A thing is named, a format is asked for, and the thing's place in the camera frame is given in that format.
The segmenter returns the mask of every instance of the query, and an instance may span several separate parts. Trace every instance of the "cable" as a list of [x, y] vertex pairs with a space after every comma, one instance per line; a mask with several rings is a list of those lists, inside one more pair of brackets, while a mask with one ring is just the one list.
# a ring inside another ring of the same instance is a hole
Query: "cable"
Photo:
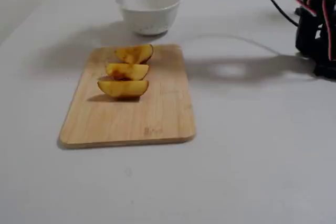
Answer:
[[297, 22], [295, 22], [293, 19], [291, 19], [281, 8], [280, 6], [277, 4], [277, 2], [275, 2], [275, 0], [271, 0], [271, 2], [274, 4], [275, 8], [283, 15], [283, 17], [285, 17], [289, 22], [291, 22], [293, 25], [295, 26], [299, 26], [299, 24]]

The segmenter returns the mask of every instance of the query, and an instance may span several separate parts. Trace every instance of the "table surface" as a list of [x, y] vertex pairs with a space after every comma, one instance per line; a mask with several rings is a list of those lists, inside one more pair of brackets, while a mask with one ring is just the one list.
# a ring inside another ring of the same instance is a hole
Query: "table surface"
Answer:
[[[0, 46], [0, 222], [334, 224], [336, 86], [295, 31], [269, 0], [184, 0], [155, 38], [114, 0], [46, 1]], [[197, 137], [63, 150], [90, 51], [143, 42], [181, 45]]]

